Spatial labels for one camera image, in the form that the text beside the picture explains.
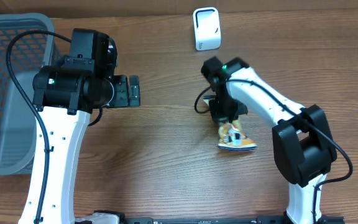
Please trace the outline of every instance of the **white plastic casing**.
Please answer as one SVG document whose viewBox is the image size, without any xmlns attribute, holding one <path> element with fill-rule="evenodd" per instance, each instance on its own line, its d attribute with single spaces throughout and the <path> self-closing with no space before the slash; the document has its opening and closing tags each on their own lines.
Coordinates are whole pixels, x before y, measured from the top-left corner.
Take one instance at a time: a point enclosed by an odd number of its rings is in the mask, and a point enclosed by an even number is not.
<svg viewBox="0 0 358 224">
<path fill-rule="evenodd" d="M 221 46 L 219 13 L 214 7 L 204 7 L 193 12 L 197 50 L 212 50 Z"/>
</svg>

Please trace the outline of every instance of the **plastic crate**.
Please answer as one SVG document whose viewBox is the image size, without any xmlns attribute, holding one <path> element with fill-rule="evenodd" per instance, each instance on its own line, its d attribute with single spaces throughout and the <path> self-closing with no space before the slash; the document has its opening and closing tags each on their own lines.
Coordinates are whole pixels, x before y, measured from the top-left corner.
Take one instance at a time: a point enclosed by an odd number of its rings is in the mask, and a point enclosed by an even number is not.
<svg viewBox="0 0 358 224">
<path fill-rule="evenodd" d="M 6 48 L 17 34 L 42 29 L 54 32 L 51 20 L 38 13 L 0 15 L 0 175 L 31 173 L 36 120 L 7 73 Z M 60 56 L 52 36 L 33 34 L 12 49 L 12 67 L 30 99 L 32 79 L 44 65 Z"/>
</svg>

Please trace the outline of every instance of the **wooden tabletop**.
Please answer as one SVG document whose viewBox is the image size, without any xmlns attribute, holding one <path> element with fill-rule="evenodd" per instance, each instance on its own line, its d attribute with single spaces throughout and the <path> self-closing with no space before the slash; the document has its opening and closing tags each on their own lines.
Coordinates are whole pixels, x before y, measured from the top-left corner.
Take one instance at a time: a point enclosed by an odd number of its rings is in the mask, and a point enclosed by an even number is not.
<svg viewBox="0 0 358 224">
<path fill-rule="evenodd" d="M 272 137 L 253 112 L 241 116 L 254 152 L 218 150 L 217 128 L 196 114 L 208 86 L 204 60 L 241 57 L 293 101 L 325 111 L 354 175 L 324 186 L 325 215 L 358 223 L 358 9 L 221 14 L 222 45 L 195 50 L 191 16 L 56 19 L 56 32 L 96 29 L 117 43 L 117 74 L 140 76 L 142 106 L 106 110 L 88 128 L 75 185 L 76 217 L 95 209 L 129 217 L 244 218 L 280 215 L 288 182 L 273 160 Z M 57 41 L 62 53 L 69 45 Z M 347 172 L 338 155 L 328 178 Z M 17 223 L 30 175 L 0 177 L 0 223 Z"/>
</svg>

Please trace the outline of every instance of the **black cable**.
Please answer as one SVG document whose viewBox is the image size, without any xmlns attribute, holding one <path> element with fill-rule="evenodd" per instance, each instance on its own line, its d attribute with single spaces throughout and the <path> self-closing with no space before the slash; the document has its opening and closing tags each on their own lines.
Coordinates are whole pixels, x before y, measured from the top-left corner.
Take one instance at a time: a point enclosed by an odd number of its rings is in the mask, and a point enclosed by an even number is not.
<svg viewBox="0 0 358 224">
<path fill-rule="evenodd" d="M 98 117 L 96 117 L 96 119 L 94 121 L 92 121 L 92 123 L 88 124 L 88 127 L 95 125 L 97 122 L 100 121 L 100 119 L 102 118 L 103 115 L 103 108 L 99 108 L 99 114 Z"/>
<path fill-rule="evenodd" d="M 12 52 L 12 48 L 13 45 L 22 37 L 24 37 L 25 35 L 31 35 L 31 34 L 47 34 L 47 35 L 52 35 L 55 37 L 58 37 L 60 39 L 63 39 L 69 43 L 71 43 L 71 40 L 67 37 L 64 37 L 62 35 L 56 34 L 54 32 L 49 32 L 46 30 L 30 30 L 30 31 L 26 31 L 23 32 L 17 36 L 15 36 L 11 42 L 9 43 L 9 45 L 7 46 L 6 49 L 6 67 L 7 67 L 7 71 L 9 73 L 9 76 L 11 77 L 13 83 L 15 84 L 17 90 L 19 91 L 19 93 L 22 95 L 24 101 L 27 103 L 27 105 L 29 106 L 31 112 L 34 114 L 35 118 L 37 119 L 41 131 L 42 131 L 42 135 L 44 136 L 44 142 L 45 142 L 45 165 L 44 165 L 44 177 L 42 179 L 42 186 L 41 186 L 41 193 L 40 193 L 40 199 L 38 201 L 38 207 L 37 207 L 37 213 L 35 215 L 35 219 L 34 219 L 34 223 L 38 224 L 40 222 L 41 219 L 41 212 L 42 212 L 42 205 L 44 204 L 44 198 L 45 198 L 45 190 L 47 188 L 47 181 L 48 181 L 48 172 L 49 172 L 49 154 L 50 154 L 50 147 L 49 147 L 49 139 L 48 139 L 48 133 L 47 133 L 47 129 L 45 127 L 44 122 L 42 121 L 41 116 L 39 115 L 37 109 L 35 109 L 35 106 L 32 104 L 32 102 L 30 101 L 29 97 L 27 96 L 27 94 L 25 93 L 25 91 L 23 90 L 23 88 L 21 87 L 20 83 L 17 81 L 17 78 L 13 72 L 12 69 L 12 64 L 11 64 L 11 52 Z"/>
<path fill-rule="evenodd" d="M 321 132 L 318 128 L 316 128 L 314 125 L 312 125 L 311 123 L 309 123 L 307 120 L 301 118 L 300 115 L 296 114 L 295 112 L 293 112 L 292 110 L 290 110 L 285 104 L 283 104 L 280 100 L 278 100 L 271 92 L 269 92 L 265 87 L 263 87 L 262 85 L 259 85 L 258 83 L 254 82 L 254 81 L 249 81 L 249 80 L 240 80 L 240 79 L 232 79 L 232 80 L 226 80 L 223 82 L 218 83 L 218 85 L 223 85 L 226 84 L 227 82 L 240 82 L 240 83 L 248 83 L 251 85 L 254 85 L 258 88 L 260 88 L 262 91 L 264 91 L 269 97 L 271 97 L 271 99 L 273 99 L 274 102 L 276 102 L 279 106 L 281 106 L 283 108 L 283 110 L 287 111 L 288 113 L 290 113 L 293 116 L 296 116 L 298 118 L 300 118 L 300 120 L 302 122 L 304 122 L 310 129 L 312 129 L 313 131 L 317 132 L 320 136 L 322 136 L 323 138 L 325 138 L 330 144 L 332 144 L 341 154 L 342 156 L 345 158 L 347 165 L 349 166 L 349 172 L 343 176 L 343 177 L 338 177 L 338 178 L 334 178 L 334 179 L 329 179 L 329 180 L 324 180 L 318 184 L 316 184 L 316 186 L 314 187 L 314 192 L 313 192 L 313 223 L 316 224 L 316 201 L 317 201 L 317 191 L 319 191 L 319 188 L 323 185 L 323 184 L 328 184 L 328 183 L 334 183 L 334 182 L 339 182 L 339 181 L 343 181 L 348 179 L 352 173 L 353 173 L 353 164 L 351 159 L 349 158 L 349 156 L 346 154 L 346 152 L 340 147 L 338 146 L 338 144 L 336 144 L 336 142 L 334 142 L 331 138 L 329 138 L 327 135 L 325 135 L 323 132 Z M 195 111 L 197 113 L 200 113 L 197 109 L 197 103 L 200 100 L 200 98 L 204 95 L 204 93 L 206 93 L 209 89 L 211 88 L 211 86 L 209 86 L 208 88 L 206 88 L 205 90 L 203 90 L 196 99 L 196 103 L 195 103 Z"/>
</svg>

